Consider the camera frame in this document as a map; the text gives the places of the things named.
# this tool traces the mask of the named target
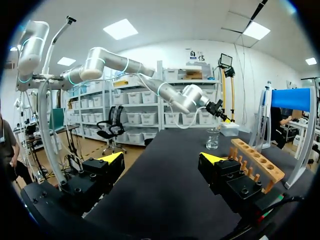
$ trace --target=yellow label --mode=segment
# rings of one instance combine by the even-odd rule
[[[124,154],[124,153],[122,151],[120,151],[120,152],[117,152],[117,153],[113,153],[113,154],[111,154],[109,156],[104,156],[104,157],[98,158],[98,160],[103,160],[105,162],[112,163],[121,154]]]
[[[208,159],[209,162],[212,163],[213,165],[215,165],[215,163],[219,162],[220,160],[223,160],[223,161],[226,160],[226,159],[223,159],[221,157],[213,156],[213,155],[205,153],[205,152],[200,152],[200,154],[202,154],[206,159]]]

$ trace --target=cardboard box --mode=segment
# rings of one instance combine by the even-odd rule
[[[292,111],[292,118],[293,118],[293,119],[300,119],[300,118],[302,118],[302,111],[300,111],[300,110],[293,110],[293,111]]]
[[[191,79],[202,79],[202,72],[200,70],[186,70],[186,75],[183,77],[183,79],[191,80]]]

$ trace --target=person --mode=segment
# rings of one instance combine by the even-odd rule
[[[285,137],[282,136],[281,132],[283,131],[280,128],[280,125],[285,125],[292,120],[292,116],[289,116],[286,119],[282,118],[281,109],[279,107],[270,108],[270,118],[271,118],[271,141],[276,141],[277,147],[282,149],[286,142]]]
[[[2,118],[0,100],[0,158],[10,181],[13,182],[20,176],[28,185],[32,180],[28,168],[18,160],[19,152],[20,147],[15,135],[9,123]]]

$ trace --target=water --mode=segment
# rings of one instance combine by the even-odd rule
[[[214,137],[214,136],[209,136],[208,140],[206,141],[205,147],[209,150],[214,150],[218,148],[218,139],[219,135]]]

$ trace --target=ceiling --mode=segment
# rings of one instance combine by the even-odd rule
[[[52,54],[50,73],[59,74],[70,67],[58,65],[61,57],[83,64],[88,50],[103,47],[119,52],[139,46],[172,40],[212,40],[236,43],[259,50],[286,63],[298,72],[317,70],[305,59],[315,57],[301,27],[278,0],[269,0],[254,19],[271,32],[260,41],[230,30],[243,32],[258,0],[48,0],[30,19],[46,21],[50,32],[44,56],[66,16],[77,20],[60,37]],[[103,28],[128,19],[139,34],[115,40]],[[18,37],[12,40],[17,44]]]

